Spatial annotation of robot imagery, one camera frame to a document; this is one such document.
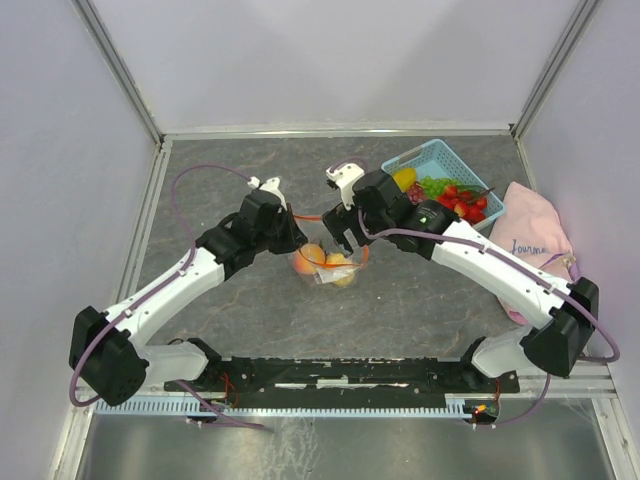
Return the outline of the yellow star fruit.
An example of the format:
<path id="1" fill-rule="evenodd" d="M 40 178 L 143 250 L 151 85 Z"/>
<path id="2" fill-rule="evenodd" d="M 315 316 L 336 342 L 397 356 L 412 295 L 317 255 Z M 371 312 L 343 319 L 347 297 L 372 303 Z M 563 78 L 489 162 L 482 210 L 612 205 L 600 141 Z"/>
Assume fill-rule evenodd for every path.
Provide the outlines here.
<path id="1" fill-rule="evenodd" d="M 399 189 L 405 192 L 417 181 L 417 173 L 414 168 L 408 167 L 393 173 L 392 178 Z"/>

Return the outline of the orange pink peach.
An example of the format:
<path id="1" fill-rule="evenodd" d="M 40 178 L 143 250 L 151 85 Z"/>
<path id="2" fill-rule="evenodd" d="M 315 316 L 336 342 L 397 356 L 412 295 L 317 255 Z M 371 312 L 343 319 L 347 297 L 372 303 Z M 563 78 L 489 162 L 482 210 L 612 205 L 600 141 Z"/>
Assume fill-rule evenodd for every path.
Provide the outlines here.
<path id="1" fill-rule="evenodd" d="M 325 251 L 319 245 L 307 243 L 294 253 L 292 265 L 298 274 L 314 275 L 325 259 Z"/>

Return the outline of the clear orange zip top bag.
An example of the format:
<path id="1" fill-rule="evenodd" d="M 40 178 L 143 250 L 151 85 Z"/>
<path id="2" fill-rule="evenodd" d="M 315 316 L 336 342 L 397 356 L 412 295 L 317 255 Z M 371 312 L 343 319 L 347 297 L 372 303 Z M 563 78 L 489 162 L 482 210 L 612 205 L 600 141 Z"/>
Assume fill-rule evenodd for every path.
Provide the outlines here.
<path id="1" fill-rule="evenodd" d="M 369 247 L 354 247 L 343 253 L 325 229 L 318 215 L 294 215 L 307 242 L 289 255 L 295 273 L 309 286 L 332 285 L 345 288 L 353 284 L 370 257 Z"/>

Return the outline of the yellow mango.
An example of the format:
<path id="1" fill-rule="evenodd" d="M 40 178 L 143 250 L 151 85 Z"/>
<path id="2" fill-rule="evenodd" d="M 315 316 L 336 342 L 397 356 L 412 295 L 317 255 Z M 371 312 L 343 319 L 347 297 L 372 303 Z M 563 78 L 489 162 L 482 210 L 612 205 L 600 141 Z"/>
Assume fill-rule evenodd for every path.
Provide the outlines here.
<path id="1" fill-rule="evenodd" d="M 326 282 L 339 287 L 349 286 L 356 277 L 356 270 L 342 253 L 331 253 L 326 257 Z"/>

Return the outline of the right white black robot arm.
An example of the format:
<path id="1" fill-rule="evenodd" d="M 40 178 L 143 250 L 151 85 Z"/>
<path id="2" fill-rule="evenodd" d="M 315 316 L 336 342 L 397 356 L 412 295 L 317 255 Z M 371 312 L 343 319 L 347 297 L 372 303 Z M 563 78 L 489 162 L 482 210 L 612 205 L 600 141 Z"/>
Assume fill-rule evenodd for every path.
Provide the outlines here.
<path id="1" fill-rule="evenodd" d="M 570 375 L 595 330 L 599 291 L 593 282 L 569 282 L 532 267 L 434 200 L 413 204 L 382 170 L 347 163 L 328 168 L 326 176 L 341 201 L 322 221 L 344 251 L 386 240 L 475 281 L 525 318 L 518 329 L 472 348 L 471 359 L 458 368 L 463 386 L 481 391 L 526 366 Z"/>

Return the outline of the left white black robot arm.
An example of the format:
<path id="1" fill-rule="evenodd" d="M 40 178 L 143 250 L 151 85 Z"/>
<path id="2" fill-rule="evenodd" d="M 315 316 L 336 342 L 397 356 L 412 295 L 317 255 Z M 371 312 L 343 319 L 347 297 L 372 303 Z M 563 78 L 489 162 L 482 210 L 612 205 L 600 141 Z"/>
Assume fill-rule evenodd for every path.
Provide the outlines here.
<path id="1" fill-rule="evenodd" d="M 205 231 L 174 266 L 139 292 L 99 311 L 87 307 L 74 321 L 69 396 L 76 406 L 78 381 L 117 406 L 142 387 L 177 380 L 209 390 L 221 378 L 213 352 L 198 340 L 153 346 L 150 339 L 200 295 L 222 285 L 265 251 L 289 254 L 306 243 L 284 197 L 263 189 L 240 209 Z"/>

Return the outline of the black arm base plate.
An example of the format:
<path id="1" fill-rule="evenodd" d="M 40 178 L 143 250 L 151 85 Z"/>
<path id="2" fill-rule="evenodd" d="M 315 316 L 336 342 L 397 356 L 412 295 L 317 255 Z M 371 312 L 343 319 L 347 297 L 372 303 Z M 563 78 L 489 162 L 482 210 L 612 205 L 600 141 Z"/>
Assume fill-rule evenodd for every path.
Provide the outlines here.
<path id="1" fill-rule="evenodd" d="M 232 357 L 216 360 L 189 382 L 196 392 L 228 394 L 238 408 L 436 408 L 447 394 L 512 394 L 515 371 L 493 379 L 466 359 Z"/>

